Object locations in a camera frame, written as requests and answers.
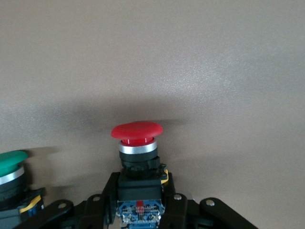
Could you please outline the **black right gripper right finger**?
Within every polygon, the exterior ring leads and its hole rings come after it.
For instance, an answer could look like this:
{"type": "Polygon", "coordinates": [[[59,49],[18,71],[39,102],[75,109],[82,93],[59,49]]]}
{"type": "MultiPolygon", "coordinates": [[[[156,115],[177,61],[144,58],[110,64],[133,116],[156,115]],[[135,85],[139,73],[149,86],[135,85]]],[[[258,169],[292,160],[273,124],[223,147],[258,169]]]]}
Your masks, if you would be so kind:
{"type": "Polygon", "coordinates": [[[162,229],[255,229],[234,209],[217,198],[205,198],[196,203],[175,191],[172,173],[164,183],[165,212],[162,229]]]}

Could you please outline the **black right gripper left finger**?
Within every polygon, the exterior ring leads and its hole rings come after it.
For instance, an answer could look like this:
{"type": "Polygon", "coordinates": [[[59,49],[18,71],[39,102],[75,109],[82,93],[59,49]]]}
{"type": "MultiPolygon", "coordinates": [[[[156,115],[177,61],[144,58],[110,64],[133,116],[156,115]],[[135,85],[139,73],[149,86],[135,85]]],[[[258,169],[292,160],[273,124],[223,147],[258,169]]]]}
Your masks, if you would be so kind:
{"type": "Polygon", "coordinates": [[[102,193],[74,205],[60,199],[17,225],[17,229],[107,229],[117,209],[117,183],[120,173],[113,172],[102,193]]]}

